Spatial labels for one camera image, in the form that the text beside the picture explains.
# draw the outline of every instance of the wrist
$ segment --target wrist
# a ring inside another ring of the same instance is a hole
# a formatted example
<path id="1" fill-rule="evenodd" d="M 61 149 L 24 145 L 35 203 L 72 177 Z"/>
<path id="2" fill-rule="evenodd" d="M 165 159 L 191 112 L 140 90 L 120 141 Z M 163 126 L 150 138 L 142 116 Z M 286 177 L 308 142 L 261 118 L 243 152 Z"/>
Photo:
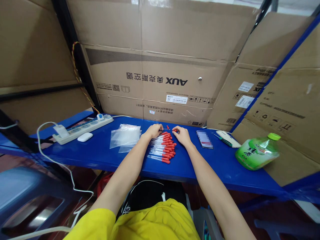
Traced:
<path id="1" fill-rule="evenodd" d="M 190 142 L 190 143 L 185 145 L 185 148 L 188 151 L 188 150 L 191 150 L 191 149 L 194 149 L 194 148 L 196 149 L 196 146 L 192 142 Z"/>
<path id="2" fill-rule="evenodd" d="M 145 139 L 150 141 L 152 139 L 152 136 L 145 132 L 144 134 L 141 135 L 140 139 Z"/>

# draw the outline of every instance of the yellow shirt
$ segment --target yellow shirt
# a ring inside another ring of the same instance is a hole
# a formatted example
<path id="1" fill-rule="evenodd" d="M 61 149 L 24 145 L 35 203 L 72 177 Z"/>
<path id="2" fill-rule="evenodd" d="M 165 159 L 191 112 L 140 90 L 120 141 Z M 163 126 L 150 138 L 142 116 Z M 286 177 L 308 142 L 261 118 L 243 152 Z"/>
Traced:
<path id="1" fill-rule="evenodd" d="M 92 210 L 64 239 L 200 239 L 188 210 L 172 198 L 115 220 L 108 209 Z"/>

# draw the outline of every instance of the green bottle cap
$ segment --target green bottle cap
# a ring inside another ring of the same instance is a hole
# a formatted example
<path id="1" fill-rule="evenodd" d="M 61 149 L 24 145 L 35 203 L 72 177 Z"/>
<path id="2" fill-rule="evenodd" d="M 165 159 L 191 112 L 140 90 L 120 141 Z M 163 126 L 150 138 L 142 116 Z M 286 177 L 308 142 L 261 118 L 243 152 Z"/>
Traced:
<path id="1" fill-rule="evenodd" d="M 268 138 L 271 138 L 272 140 L 278 141 L 281 137 L 278 134 L 269 133 Z"/>

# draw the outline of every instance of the plastic bag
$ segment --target plastic bag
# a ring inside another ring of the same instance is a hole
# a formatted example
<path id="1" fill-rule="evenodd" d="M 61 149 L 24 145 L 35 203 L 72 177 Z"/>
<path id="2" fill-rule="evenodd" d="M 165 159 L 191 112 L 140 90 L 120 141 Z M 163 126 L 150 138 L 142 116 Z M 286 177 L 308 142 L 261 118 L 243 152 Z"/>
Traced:
<path id="1" fill-rule="evenodd" d="M 121 124 L 119 129 L 111 131 L 110 149 L 135 145 L 140 139 L 140 135 L 140 126 Z"/>
<path id="2" fill-rule="evenodd" d="M 133 149 L 133 147 L 134 147 L 136 144 L 137 144 L 137 143 L 120 146 L 120 149 L 119 149 L 119 152 L 118 152 L 118 153 L 130 152 L 131 149 Z"/>

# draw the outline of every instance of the bottle label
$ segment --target bottle label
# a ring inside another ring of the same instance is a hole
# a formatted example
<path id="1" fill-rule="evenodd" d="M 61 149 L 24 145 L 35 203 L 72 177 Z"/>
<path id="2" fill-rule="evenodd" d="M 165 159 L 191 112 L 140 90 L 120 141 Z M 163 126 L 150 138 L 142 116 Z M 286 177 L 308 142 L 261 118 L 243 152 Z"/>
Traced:
<path id="1" fill-rule="evenodd" d="M 259 169 L 279 156 L 278 152 L 271 152 L 263 147 L 264 143 L 254 143 L 253 139 L 248 139 L 237 151 L 238 157 L 252 170 Z"/>

